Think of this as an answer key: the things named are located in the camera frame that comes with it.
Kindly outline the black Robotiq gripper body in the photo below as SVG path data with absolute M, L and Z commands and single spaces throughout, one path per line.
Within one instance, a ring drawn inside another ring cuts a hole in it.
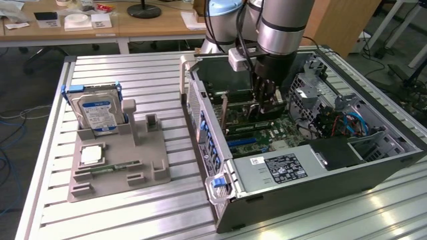
M 271 53 L 259 54 L 255 61 L 255 69 L 252 73 L 252 87 L 260 86 L 260 79 L 270 80 L 276 87 L 283 85 L 283 82 L 290 74 L 290 69 L 296 58 L 296 52 L 286 55 L 275 55 Z

